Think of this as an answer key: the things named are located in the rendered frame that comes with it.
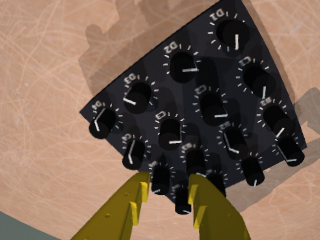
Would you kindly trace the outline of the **black knob box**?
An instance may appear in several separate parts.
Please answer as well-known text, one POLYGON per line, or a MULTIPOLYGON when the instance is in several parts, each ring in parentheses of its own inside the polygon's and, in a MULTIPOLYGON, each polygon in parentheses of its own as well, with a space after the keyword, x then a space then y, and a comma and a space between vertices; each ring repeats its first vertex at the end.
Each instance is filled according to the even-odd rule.
POLYGON ((190 174, 203 175, 226 197, 225 188, 245 179, 260 185, 263 171, 284 160, 298 166, 307 148, 281 75, 242 0, 219 0, 203 11, 79 113, 93 137, 106 138, 123 156, 125 168, 150 173, 152 193, 165 195, 180 215, 192 211, 190 174))

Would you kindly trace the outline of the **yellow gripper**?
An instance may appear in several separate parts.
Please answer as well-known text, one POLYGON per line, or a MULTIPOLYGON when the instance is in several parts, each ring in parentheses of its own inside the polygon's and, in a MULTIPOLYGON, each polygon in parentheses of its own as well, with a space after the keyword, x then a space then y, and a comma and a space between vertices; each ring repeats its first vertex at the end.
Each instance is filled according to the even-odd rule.
MULTIPOLYGON (((70 240, 130 240, 149 186, 149 172, 134 174, 70 240)), ((200 174, 189 176, 188 204, 193 204, 193 228, 199 229, 199 240, 251 240, 241 214, 200 174)))

